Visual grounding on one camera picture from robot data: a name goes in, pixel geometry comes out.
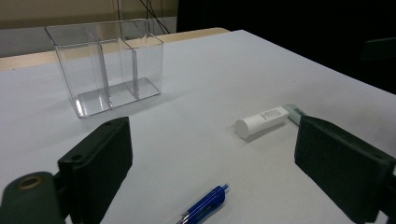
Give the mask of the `light wooden table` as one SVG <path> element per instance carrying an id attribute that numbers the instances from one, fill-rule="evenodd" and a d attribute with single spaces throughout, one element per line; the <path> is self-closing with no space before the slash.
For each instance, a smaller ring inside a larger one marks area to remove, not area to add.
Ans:
<path id="1" fill-rule="evenodd" d="M 209 35 L 218 35 L 229 33 L 229 30 L 215 27 L 200 30 L 193 30 L 188 32 L 158 35 L 163 43 L 171 43 L 176 41 L 194 39 L 198 37 L 204 37 Z M 36 66 L 45 63 L 54 63 L 58 60 L 56 52 L 54 50 L 22 54 L 17 56 L 10 56 L 0 58 L 0 71 L 14 70 L 23 67 Z"/>

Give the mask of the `clear plastic organizer box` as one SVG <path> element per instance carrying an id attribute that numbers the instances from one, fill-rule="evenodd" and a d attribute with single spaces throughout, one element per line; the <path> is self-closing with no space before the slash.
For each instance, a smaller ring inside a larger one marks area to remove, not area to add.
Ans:
<path id="1" fill-rule="evenodd" d="M 163 42 L 146 20 L 45 28 L 79 118 L 162 93 Z"/>

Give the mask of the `white cylindrical tube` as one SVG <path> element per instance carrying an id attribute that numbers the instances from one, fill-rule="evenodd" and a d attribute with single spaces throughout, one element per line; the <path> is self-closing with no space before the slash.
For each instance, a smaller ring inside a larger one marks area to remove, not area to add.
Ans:
<path id="1" fill-rule="evenodd" d="M 234 129 L 240 138 L 246 139 L 253 134 L 283 123 L 288 116 L 289 112 L 284 107 L 279 106 L 248 118 L 238 119 L 234 124 Z"/>

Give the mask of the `blue ballpoint pen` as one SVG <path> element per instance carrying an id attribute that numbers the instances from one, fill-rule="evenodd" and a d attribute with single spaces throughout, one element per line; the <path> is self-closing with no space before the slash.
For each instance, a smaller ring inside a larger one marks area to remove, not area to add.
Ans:
<path id="1" fill-rule="evenodd" d="M 174 224 L 201 224 L 206 217 L 223 205 L 229 187 L 229 184 L 214 187 L 177 217 Z"/>

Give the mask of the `black curtain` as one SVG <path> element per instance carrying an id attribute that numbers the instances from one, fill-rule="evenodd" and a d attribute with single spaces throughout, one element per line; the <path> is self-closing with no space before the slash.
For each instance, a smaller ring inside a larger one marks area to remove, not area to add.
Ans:
<path id="1" fill-rule="evenodd" d="M 396 94 L 396 0 L 178 0 L 179 32 L 215 27 Z"/>

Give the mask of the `beige wooden shelf unit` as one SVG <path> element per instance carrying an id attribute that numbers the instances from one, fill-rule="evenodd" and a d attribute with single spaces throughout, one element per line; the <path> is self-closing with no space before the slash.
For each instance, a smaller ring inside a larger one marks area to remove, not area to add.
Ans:
<path id="1" fill-rule="evenodd" d="M 178 0 L 0 0 L 0 29 L 175 17 Z"/>

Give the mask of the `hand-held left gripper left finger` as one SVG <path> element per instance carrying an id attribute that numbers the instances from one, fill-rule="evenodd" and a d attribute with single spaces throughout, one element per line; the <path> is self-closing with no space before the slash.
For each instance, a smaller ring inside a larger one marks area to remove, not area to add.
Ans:
<path id="1" fill-rule="evenodd" d="M 127 117 L 101 124 L 58 160 L 73 222 L 100 224 L 133 164 Z"/>

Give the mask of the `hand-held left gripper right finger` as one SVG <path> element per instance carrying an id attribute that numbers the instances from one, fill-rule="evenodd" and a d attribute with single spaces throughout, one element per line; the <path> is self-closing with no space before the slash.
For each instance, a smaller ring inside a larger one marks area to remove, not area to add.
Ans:
<path id="1" fill-rule="evenodd" d="M 294 160 L 355 224 L 396 224 L 396 159 L 324 119 L 300 119 Z"/>

